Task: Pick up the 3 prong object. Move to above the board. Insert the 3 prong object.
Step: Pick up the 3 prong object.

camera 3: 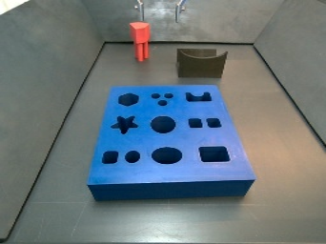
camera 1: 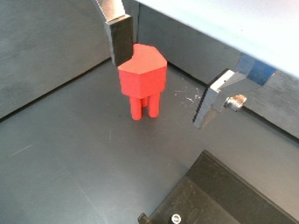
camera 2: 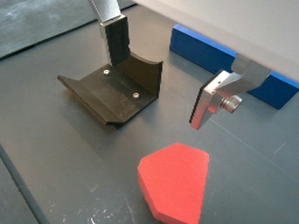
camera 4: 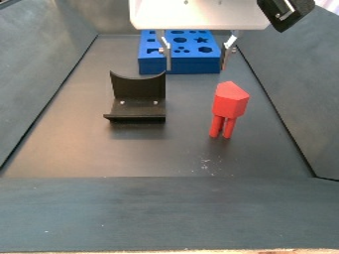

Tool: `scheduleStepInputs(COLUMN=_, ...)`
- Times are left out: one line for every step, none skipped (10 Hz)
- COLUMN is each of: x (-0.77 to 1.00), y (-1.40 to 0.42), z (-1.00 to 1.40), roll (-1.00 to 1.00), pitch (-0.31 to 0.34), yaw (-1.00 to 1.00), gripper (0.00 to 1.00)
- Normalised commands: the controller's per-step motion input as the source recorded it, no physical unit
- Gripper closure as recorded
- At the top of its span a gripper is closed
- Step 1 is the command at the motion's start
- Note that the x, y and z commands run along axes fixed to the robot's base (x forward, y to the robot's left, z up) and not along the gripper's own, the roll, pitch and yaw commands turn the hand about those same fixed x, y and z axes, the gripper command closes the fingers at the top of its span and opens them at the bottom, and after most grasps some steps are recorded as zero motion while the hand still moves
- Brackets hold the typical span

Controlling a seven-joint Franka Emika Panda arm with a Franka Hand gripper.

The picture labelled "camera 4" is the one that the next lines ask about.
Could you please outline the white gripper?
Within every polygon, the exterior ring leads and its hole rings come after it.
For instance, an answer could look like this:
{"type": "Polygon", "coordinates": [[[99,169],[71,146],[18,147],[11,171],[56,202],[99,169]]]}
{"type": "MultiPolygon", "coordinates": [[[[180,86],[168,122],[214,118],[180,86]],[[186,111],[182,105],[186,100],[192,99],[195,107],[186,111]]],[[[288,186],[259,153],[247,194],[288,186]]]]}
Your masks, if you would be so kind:
{"type": "Polygon", "coordinates": [[[138,30],[156,30],[167,70],[172,68],[171,43],[164,30],[231,30],[222,48],[222,69],[226,69],[239,38],[236,30],[263,30],[268,26],[256,0],[128,0],[128,11],[138,30]]]}

